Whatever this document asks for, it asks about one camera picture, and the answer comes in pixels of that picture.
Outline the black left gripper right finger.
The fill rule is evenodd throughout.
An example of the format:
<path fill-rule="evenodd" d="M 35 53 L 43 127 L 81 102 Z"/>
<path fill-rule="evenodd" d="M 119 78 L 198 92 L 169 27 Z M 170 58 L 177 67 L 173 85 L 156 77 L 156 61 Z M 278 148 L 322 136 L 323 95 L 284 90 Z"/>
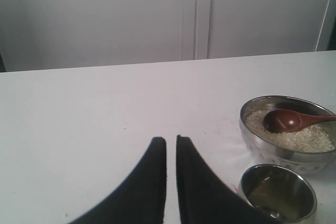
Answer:
<path fill-rule="evenodd" d="M 181 223 L 280 223 L 228 188 L 191 139 L 180 135 L 176 137 L 176 185 Z"/>

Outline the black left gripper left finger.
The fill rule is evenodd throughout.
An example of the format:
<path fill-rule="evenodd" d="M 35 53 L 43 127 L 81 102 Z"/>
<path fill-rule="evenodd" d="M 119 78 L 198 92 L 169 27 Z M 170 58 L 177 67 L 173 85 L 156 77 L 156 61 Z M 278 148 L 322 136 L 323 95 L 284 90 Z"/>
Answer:
<path fill-rule="evenodd" d="M 166 184 L 166 141 L 154 137 L 127 178 L 72 223 L 163 223 Z"/>

